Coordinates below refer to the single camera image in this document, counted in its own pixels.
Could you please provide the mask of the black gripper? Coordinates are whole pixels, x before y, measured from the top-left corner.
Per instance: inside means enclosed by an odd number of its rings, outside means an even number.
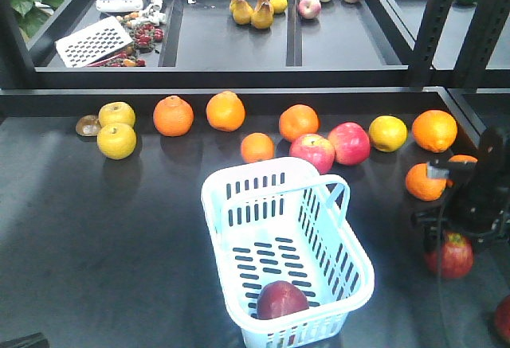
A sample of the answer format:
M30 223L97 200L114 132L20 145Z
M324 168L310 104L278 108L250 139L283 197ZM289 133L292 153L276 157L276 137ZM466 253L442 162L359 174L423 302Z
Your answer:
M509 212L506 209L443 204L413 213L412 224L423 227L427 252L435 248L438 238L445 239L446 231L467 238L474 252L509 243Z

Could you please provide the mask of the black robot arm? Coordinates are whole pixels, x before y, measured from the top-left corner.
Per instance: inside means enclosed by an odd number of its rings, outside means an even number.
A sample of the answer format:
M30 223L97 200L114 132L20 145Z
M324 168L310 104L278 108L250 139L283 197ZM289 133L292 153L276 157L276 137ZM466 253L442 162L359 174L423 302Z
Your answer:
M413 213L424 228L424 249L433 251L445 233L459 233L475 248L509 242L509 128L489 127L481 135L476 162L426 163L426 177L453 182L442 203Z

